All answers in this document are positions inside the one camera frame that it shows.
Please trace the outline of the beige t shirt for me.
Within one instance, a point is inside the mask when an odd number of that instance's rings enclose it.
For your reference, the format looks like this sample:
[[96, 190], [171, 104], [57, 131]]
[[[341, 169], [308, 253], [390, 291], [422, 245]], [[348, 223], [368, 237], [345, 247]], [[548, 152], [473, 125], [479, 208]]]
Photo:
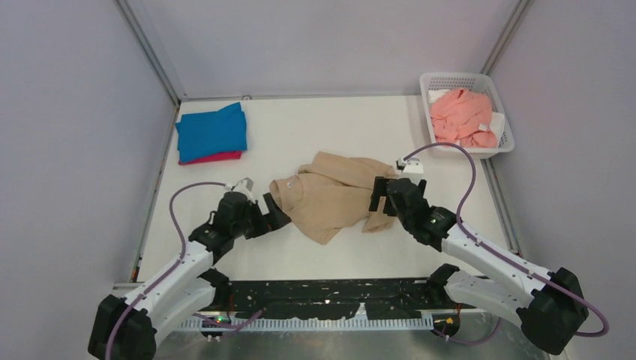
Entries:
[[295, 175], [269, 184], [282, 212], [310, 240], [327, 245], [342, 229], [363, 222], [363, 233], [393, 227], [395, 220], [369, 210], [376, 177], [394, 179], [392, 166], [367, 157], [320, 151]]

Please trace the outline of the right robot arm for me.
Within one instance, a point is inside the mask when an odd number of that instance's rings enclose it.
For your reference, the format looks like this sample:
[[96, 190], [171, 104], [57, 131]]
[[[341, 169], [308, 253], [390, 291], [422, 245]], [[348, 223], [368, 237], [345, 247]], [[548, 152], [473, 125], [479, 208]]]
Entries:
[[566, 268], [550, 271], [527, 262], [458, 223], [447, 208], [429, 205], [426, 182], [378, 176], [370, 211], [396, 217], [420, 244], [469, 264], [482, 277], [441, 265], [431, 276], [428, 298], [438, 308], [452, 302], [487, 311], [517, 326], [540, 350], [559, 355], [587, 320], [589, 311], [576, 301], [584, 294], [578, 277]]

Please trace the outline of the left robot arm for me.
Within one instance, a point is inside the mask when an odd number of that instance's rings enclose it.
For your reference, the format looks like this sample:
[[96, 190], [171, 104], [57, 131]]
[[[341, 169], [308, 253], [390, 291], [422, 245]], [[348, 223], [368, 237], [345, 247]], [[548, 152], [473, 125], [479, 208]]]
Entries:
[[108, 295], [97, 307], [88, 341], [96, 359], [153, 359], [177, 326], [197, 311], [224, 309], [229, 280], [215, 264], [236, 239], [254, 239], [290, 224], [270, 193], [258, 200], [228, 191], [208, 220], [183, 240], [175, 259], [121, 297]]

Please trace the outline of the pink folded t shirt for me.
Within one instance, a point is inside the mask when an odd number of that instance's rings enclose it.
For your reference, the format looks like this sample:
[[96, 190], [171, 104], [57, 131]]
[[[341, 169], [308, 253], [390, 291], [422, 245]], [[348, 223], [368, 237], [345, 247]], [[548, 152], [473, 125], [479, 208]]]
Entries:
[[205, 163], [218, 162], [218, 161], [231, 161], [231, 160], [240, 159], [242, 155], [243, 155], [242, 151], [225, 151], [225, 152], [220, 152], [217, 154], [207, 155], [207, 156], [200, 157], [190, 161], [179, 161], [178, 164], [181, 166], [185, 166], [185, 165], [191, 165], [191, 164], [205, 164]]

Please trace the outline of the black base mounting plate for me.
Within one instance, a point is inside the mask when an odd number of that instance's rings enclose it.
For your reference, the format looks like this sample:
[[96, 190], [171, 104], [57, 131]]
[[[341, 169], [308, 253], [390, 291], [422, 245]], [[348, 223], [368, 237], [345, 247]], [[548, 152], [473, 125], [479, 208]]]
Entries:
[[365, 310], [372, 320], [415, 319], [421, 311], [454, 310], [440, 286], [426, 277], [349, 280], [236, 280], [216, 291], [214, 310], [268, 320], [351, 319]]

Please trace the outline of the blue folded t shirt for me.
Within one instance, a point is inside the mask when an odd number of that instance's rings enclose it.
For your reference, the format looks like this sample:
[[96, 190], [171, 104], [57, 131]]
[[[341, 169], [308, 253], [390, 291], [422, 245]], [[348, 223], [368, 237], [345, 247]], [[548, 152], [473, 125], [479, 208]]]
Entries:
[[178, 161], [248, 150], [247, 119], [239, 102], [212, 112], [182, 115], [175, 129]]

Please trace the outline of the white plastic basket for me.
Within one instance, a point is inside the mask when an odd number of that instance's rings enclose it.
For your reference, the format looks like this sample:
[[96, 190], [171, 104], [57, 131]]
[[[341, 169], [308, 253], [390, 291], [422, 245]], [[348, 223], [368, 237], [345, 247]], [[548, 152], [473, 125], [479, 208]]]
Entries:
[[431, 143], [453, 143], [475, 159], [511, 152], [515, 140], [493, 80], [480, 73], [419, 77], [424, 128]]

